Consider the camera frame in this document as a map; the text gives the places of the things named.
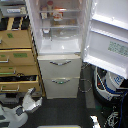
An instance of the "white refrigerator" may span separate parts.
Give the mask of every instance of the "white refrigerator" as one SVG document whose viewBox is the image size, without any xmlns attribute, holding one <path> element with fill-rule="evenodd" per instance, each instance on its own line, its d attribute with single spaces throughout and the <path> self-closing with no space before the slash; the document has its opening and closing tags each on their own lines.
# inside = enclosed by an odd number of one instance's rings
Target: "white refrigerator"
<svg viewBox="0 0 128 128">
<path fill-rule="evenodd" d="M 76 98 L 83 62 L 128 78 L 128 0 L 26 0 L 46 96 Z"/>
</svg>

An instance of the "open refrigerator door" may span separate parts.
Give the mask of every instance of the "open refrigerator door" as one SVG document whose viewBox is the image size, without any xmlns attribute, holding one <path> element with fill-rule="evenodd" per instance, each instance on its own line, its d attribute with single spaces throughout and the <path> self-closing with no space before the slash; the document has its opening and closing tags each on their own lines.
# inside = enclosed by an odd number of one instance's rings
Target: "open refrigerator door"
<svg viewBox="0 0 128 128">
<path fill-rule="evenodd" d="M 128 78 L 128 0 L 93 0 L 83 61 Z"/>
</svg>

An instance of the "cable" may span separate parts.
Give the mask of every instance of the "cable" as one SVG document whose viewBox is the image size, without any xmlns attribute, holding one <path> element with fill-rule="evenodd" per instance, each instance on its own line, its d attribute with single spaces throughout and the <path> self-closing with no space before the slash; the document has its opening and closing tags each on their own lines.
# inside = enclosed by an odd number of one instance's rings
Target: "cable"
<svg viewBox="0 0 128 128">
<path fill-rule="evenodd" d="M 108 125 L 112 128 L 118 123 L 118 121 L 115 122 L 115 120 L 118 118 L 118 112 L 112 112 L 111 115 L 107 118 L 104 128 L 106 128 L 106 124 L 108 122 Z"/>
<path fill-rule="evenodd" d="M 89 82 L 91 87 L 90 87 L 87 91 L 83 91 L 83 90 L 80 88 L 80 85 L 79 85 L 79 90 L 80 90 L 82 93 L 87 93 L 87 92 L 89 92 L 89 91 L 92 89 L 92 83 L 91 83 L 91 81 L 90 81 L 90 80 L 86 80 L 86 79 L 80 79 L 80 80 L 84 80 L 84 81 Z"/>
<path fill-rule="evenodd" d="M 120 115 L 120 121 L 119 121 L 118 128 L 120 128 L 120 125 L 121 125 L 123 101 L 124 101 L 124 98 L 125 98 L 125 96 L 126 96 L 127 93 L 128 93 L 128 90 L 126 90 L 126 91 L 124 92 L 124 96 L 123 96 L 122 101 L 121 101 L 121 115 Z"/>
<path fill-rule="evenodd" d="M 81 70 L 84 70 L 86 67 L 88 67 L 88 66 L 90 66 L 90 64 L 89 63 L 87 63 L 86 65 L 82 65 L 82 67 L 81 67 Z"/>
</svg>

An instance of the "floor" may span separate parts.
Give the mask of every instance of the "floor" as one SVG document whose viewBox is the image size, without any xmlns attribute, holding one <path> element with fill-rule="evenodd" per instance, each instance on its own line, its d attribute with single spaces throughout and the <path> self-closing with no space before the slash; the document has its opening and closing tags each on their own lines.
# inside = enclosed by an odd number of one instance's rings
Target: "floor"
<svg viewBox="0 0 128 128">
<path fill-rule="evenodd" d="M 76 99 L 48 100 L 44 98 L 38 110 L 28 113 L 28 121 L 21 128 L 37 128 L 43 125 L 79 125 L 81 128 L 93 128 L 91 115 L 98 117 L 101 128 L 103 128 L 106 119 L 101 114 L 100 107 L 97 107 L 100 104 L 94 99 L 92 88 L 89 90 L 91 78 L 92 68 L 85 65 L 81 71 L 80 79 L 82 80 L 80 80 L 80 89 Z"/>
</svg>

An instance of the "drawer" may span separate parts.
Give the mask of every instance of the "drawer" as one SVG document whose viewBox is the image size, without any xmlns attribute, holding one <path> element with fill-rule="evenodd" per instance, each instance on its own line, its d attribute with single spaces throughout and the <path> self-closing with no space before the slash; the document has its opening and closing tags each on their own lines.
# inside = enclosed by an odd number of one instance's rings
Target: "drawer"
<svg viewBox="0 0 128 128">
<path fill-rule="evenodd" d="M 0 0 L 0 5 L 17 5 L 25 4 L 24 0 Z"/>
<path fill-rule="evenodd" d="M 0 31 L 0 49 L 31 48 L 28 30 Z"/>
<path fill-rule="evenodd" d="M 78 78 L 44 79 L 43 82 L 48 99 L 77 97 L 79 84 Z"/>
<path fill-rule="evenodd" d="M 14 66 L 0 67 L 0 77 L 2 76 L 19 76 L 19 75 L 38 75 L 36 65 L 32 66 Z"/>
<path fill-rule="evenodd" d="M 29 88 L 36 88 L 36 91 L 40 91 L 39 78 L 33 81 L 17 81 L 17 82 L 0 82 L 0 92 L 27 92 Z"/>
<path fill-rule="evenodd" d="M 4 17 L 22 17 L 27 14 L 25 5 L 1 6 L 1 11 Z"/>
<path fill-rule="evenodd" d="M 35 65 L 31 49 L 0 50 L 0 66 Z"/>
<path fill-rule="evenodd" d="M 81 59 L 77 55 L 39 56 L 38 62 L 43 78 L 78 77 Z"/>
</svg>

